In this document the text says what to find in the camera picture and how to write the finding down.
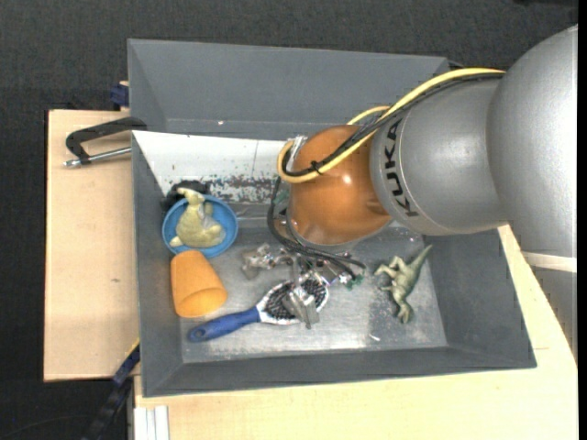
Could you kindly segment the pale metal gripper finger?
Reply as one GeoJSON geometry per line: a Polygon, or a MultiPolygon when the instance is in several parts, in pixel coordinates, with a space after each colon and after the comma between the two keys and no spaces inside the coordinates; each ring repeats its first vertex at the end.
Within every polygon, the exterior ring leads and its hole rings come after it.
{"type": "Polygon", "coordinates": [[[319,322],[316,299],[313,295],[303,291],[300,300],[302,305],[302,319],[304,320],[305,327],[311,329],[313,325],[319,322]]]}
{"type": "Polygon", "coordinates": [[[300,322],[305,320],[305,307],[300,297],[293,291],[288,291],[282,298],[282,306],[295,319],[300,322]]]}

